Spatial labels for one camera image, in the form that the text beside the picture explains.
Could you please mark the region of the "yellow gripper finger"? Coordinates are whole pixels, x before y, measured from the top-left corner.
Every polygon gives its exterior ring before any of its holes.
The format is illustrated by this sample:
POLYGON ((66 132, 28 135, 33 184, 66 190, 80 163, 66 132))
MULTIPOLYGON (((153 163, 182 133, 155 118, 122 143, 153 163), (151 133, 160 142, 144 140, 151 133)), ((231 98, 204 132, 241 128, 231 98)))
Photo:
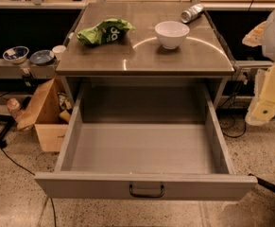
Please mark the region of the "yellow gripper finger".
POLYGON ((263 34, 266 22, 260 23, 252 29, 242 40, 242 44, 250 47, 256 47, 262 44, 263 34))
POLYGON ((262 126, 275 116, 275 63, 267 70, 259 69, 255 76, 254 97, 245 121, 252 126, 262 126))

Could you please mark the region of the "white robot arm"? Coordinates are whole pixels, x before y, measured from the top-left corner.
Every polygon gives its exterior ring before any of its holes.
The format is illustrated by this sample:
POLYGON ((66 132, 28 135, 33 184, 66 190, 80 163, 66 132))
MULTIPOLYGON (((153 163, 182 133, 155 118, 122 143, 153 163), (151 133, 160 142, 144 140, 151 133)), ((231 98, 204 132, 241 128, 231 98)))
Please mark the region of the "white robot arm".
POLYGON ((273 65, 266 71, 257 72, 254 98, 245 117, 248 124, 262 126, 275 116, 275 9, 243 38, 242 44, 262 46, 263 56, 273 61, 273 65))

